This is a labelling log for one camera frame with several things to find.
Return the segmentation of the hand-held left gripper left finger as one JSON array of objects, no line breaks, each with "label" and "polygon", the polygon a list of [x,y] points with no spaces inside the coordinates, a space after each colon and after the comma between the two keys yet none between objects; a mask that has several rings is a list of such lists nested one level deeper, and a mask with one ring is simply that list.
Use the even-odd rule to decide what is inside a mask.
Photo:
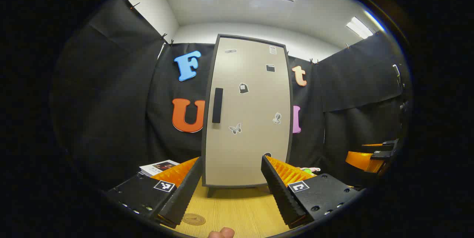
[{"label": "hand-held left gripper left finger", "polygon": [[155,176],[137,173],[108,190],[107,198],[139,218],[176,228],[202,174],[203,161],[197,157]]}]

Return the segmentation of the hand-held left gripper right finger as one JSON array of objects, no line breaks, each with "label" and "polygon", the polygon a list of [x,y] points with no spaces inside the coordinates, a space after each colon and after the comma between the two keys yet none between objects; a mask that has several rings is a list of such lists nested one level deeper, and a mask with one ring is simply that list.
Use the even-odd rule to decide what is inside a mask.
[{"label": "hand-held left gripper right finger", "polygon": [[262,156],[261,172],[290,229],[321,225],[362,196],[360,188],[329,174],[312,176],[267,155]]}]

